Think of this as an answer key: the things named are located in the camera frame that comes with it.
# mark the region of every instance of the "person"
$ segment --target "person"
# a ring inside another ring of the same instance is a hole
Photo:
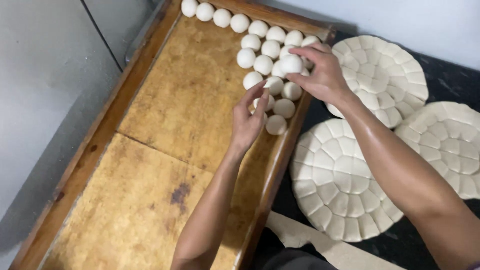
[[[309,77],[287,74],[287,79],[315,98],[334,105],[345,116],[376,181],[417,228],[439,268],[480,267],[480,220],[447,181],[383,125],[348,88],[330,47],[314,43],[289,52],[308,58],[315,69]],[[230,145],[180,234],[172,270],[209,269],[215,259],[240,163],[264,125],[268,103],[268,90],[264,85],[265,81],[249,89],[233,108]],[[260,100],[251,115],[247,106],[254,98]],[[270,258],[260,260],[261,266],[253,265],[253,268],[334,269],[311,249],[311,246],[300,250],[280,249]]]

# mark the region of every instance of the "black tabletop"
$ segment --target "black tabletop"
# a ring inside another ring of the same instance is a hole
[[[343,32],[337,32],[335,42],[349,37],[352,36]],[[427,103],[455,101],[465,103],[474,110],[480,111],[479,71],[412,51],[409,52],[420,63],[425,72],[429,90]],[[325,104],[322,101],[313,99],[300,134],[330,118],[335,118],[335,116],[327,110]],[[291,186],[292,180],[287,170],[280,184],[272,210],[313,227],[298,208]],[[480,200],[466,200],[465,203],[480,217]],[[407,270],[438,269],[419,233],[407,217],[403,217],[390,229],[377,237],[349,244]]]

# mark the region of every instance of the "dough ball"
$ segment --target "dough ball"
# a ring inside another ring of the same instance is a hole
[[[310,76],[310,72],[308,71],[308,69],[306,67],[304,67],[302,69],[302,71],[300,72],[301,75],[303,76]]]
[[[215,8],[212,4],[203,2],[197,7],[197,18],[202,22],[208,22],[213,18],[213,13],[215,12]]]
[[[230,25],[232,14],[226,9],[219,9],[213,13],[213,22],[216,26],[225,28]]]
[[[267,40],[262,44],[262,54],[276,59],[280,54],[280,44],[275,40]]]
[[[303,41],[303,34],[299,30],[292,30],[285,36],[285,45],[299,47]]]
[[[262,45],[262,42],[260,41],[257,35],[248,34],[241,39],[240,45],[242,49],[251,48],[253,51],[258,51],[260,50],[260,46]]]
[[[249,34],[255,34],[260,38],[264,38],[268,31],[268,25],[264,21],[255,20],[248,27]]]
[[[264,87],[270,89],[270,94],[276,96],[280,94],[283,90],[283,80],[277,76],[271,76],[267,79],[267,82]]]
[[[272,115],[267,119],[265,129],[271,135],[282,135],[287,131],[287,120],[281,115]]]
[[[253,100],[253,106],[255,107],[255,109],[257,108],[257,104],[258,104],[258,101],[260,100],[260,98],[256,98]],[[271,109],[273,109],[273,106],[275,106],[275,99],[273,98],[272,95],[269,95],[268,96],[268,104],[267,104],[267,108],[265,108],[265,111],[269,111]]]
[[[301,97],[302,89],[300,85],[294,82],[286,82],[282,90],[282,98],[296,101]]]
[[[237,53],[237,63],[241,68],[251,68],[255,63],[255,52],[251,48],[241,49]]]
[[[235,33],[243,33],[248,29],[250,19],[245,14],[233,15],[230,26]]]
[[[181,12],[183,15],[192,18],[197,12],[198,2],[197,0],[183,0],[181,2]]]
[[[300,56],[301,60],[303,61],[303,67],[310,70],[313,68],[313,62],[308,60],[305,56]]]
[[[270,57],[266,56],[266,55],[259,55],[256,59],[255,59],[255,63],[253,63],[253,69],[262,74],[262,75],[269,75],[270,72],[272,71],[272,68],[273,68],[273,61]]]
[[[245,90],[250,89],[255,84],[263,81],[264,78],[262,75],[256,71],[248,72],[247,75],[243,78],[243,87]]]
[[[293,46],[293,45],[285,45],[285,46],[283,46],[283,48],[280,50],[279,58],[282,59],[282,58],[284,58],[285,56],[290,55],[291,53],[289,53],[288,50],[291,49],[291,48],[295,48],[295,46]]]
[[[285,31],[279,26],[273,26],[267,31],[266,39],[276,40],[282,44],[285,41]]]
[[[315,42],[320,42],[320,39],[316,36],[308,36],[308,37],[303,39],[303,41],[301,42],[301,46],[305,47],[305,46],[307,46],[309,44],[312,44],[312,43],[315,43]]]
[[[303,70],[303,61],[296,54],[286,55],[280,60],[280,69],[285,73],[300,73]]]
[[[273,113],[283,116],[285,119],[292,118],[295,114],[295,104],[289,99],[282,98],[275,101],[273,106]]]
[[[277,76],[279,78],[285,79],[285,72],[280,68],[280,60],[276,61],[272,67],[272,76]]]
[[[253,115],[255,113],[255,110],[252,110],[250,113]],[[266,112],[264,112],[264,124],[267,122],[267,119],[268,119],[268,115]]]

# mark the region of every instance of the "hand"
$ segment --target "hand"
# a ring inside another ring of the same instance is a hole
[[[266,81],[261,81],[247,90],[247,93],[233,107],[233,129],[230,147],[241,153],[247,152],[264,126],[264,113],[268,104],[269,90],[263,88]],[[254,99],[260,98],[253,115],[248,106]]]
[[[312,96],[334,106],[345,97],[353,94],[343,78],[338,59],[332,54],[330,46],[317,42],[302,48],[292,48],[288,51],[292,54],[304,56],[315,64],[310,76],[290,73],[287,74],[289,81],[300,85]]]

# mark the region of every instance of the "scored dough pattern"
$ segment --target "scored dough pattern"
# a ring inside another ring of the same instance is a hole
[[[377,37],[359,36],[336,43],[337,56],[350,90],[388,128],[425,104],[427,83],[420,64],[398,45]],[[344,118],[331,104],[328,110]]]
[[[397,129],[462,199],[480,198],[480,113],[455,102],[430,103]]]
[[[403,216],[374,180],[346,120],[330,119],[302,134],[290,176],[303,214],[334,240],[377,236]]]

